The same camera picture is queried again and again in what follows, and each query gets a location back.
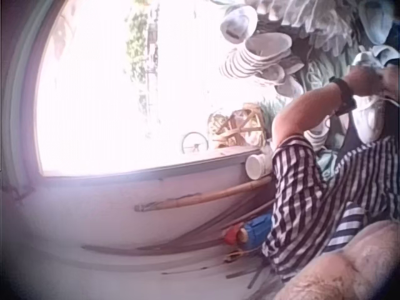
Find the blue object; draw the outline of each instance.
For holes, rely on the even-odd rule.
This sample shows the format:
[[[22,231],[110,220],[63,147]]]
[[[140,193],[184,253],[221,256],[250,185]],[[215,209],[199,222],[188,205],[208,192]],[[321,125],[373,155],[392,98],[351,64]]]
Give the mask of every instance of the blue object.
[[[263,244],[273,226],[272,214],[263,214],[244,224],[249,239],[242,247],[244,250],[252,250]]]

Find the window frame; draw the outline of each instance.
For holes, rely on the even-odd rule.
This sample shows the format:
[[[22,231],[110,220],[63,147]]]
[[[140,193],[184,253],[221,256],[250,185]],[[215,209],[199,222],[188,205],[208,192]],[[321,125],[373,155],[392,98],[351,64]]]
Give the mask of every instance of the window frame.
[[[257,147],[249,147],[246,151],[238,151],[216,158],[195,160],[170,166],[140,169],[126,173],[105,174],[101,176],[44,176],[41,174],[40,155],[36,139],[36,103],[38,83],[44,52],[56,19],[68,0],[54,0],[44,18],[29,54],[22,86],[21,99],[21,145],[27,175],[33,185],[82,185],[107,184],[129,181],[160,180],[173,176],[200,173],[213,169],[225,168],[236,164],[244,164],[252,154],[259,154]]]

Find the hand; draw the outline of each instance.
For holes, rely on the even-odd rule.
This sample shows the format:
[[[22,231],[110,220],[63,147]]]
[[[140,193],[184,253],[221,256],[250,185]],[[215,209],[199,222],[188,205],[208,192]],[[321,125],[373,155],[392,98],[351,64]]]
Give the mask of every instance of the hand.
[[[383,89],[382,75],[371,67],[351,66],[344,77],[353,93],[357,96],[379,94]]]
[[[399,95],[399,66],[389,65],[379,70],[382,76],[384,95],[398,99]]]

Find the shoe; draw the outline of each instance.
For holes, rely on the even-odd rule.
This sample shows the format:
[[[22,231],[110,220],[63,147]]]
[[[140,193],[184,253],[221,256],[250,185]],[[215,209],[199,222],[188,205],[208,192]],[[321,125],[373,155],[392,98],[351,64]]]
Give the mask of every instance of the shoe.
[[[353,61],[353,66],[371,66],[373,68],[383,68],[381,62],[377,60],[371,52],[359,53]],[[359,97],[354,96],[357,108],[351,114],[358,138],[364,143],[369,144],[381,136],[384,126],[384,101],[380,95]]]
[[[324,147],[330,127],[331,120],[329,116],[326,116],[318,126],[304,132],[304,137],[310,142],[315,152]]]

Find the white cup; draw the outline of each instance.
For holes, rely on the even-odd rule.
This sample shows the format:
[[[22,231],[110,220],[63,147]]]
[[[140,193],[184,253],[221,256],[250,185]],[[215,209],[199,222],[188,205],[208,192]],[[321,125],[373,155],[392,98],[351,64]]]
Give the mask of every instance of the white cup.
[[[272,171],[273,162],[272,156],[265,154],[253,154],[246,160],[246,172],[252,180],[257,180]]]

